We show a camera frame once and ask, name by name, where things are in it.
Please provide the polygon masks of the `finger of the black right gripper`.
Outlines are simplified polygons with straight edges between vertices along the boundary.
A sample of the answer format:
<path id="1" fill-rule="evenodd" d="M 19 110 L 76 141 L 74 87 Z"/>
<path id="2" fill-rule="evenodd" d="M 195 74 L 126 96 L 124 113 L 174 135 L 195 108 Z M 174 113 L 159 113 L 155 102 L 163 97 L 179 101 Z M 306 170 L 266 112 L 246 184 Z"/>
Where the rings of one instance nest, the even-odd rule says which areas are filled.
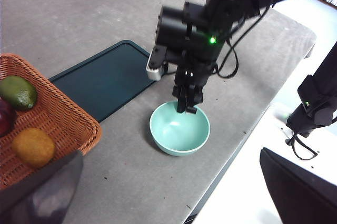
<path id="1" fill-rule="evenodd" d="M 177 112 L 184 113 L 187 108 L 187 86 L 182 85 L 179 88 L 179 96 L 177 98 Z"/>
<path id="2" fill-rule="evenodd" d="M 190 114 L 196 114 L 197 109 L 194 107 L 195 102 L 195 86 L 194 85 L 188 85 L 187 91 L 186 91 L 186 112 Z"/>

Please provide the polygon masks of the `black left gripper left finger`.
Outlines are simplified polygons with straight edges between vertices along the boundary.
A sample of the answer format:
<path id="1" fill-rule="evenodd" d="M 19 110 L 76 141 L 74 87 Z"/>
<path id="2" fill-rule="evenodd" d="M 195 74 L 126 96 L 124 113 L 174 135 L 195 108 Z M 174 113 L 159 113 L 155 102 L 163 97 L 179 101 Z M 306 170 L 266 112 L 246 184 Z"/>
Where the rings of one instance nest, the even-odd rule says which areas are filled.
<path id="1" fill-rule="evenodd" d="M 1 223 L 62 223 L 76 193 L 83 155 L 76 150 L 1 191 Z"/>

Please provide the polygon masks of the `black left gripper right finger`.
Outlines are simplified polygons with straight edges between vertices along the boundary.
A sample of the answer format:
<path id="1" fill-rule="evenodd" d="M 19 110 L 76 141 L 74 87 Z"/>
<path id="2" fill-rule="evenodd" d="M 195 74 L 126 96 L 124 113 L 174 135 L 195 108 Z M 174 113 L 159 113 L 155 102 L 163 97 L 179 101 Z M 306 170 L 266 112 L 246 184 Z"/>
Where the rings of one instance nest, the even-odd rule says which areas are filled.
<path id="1" fill-rule="evenodd" d="M 336 185 L 267 148 L 260 166 L 283 223 L 336 223 Z"/>

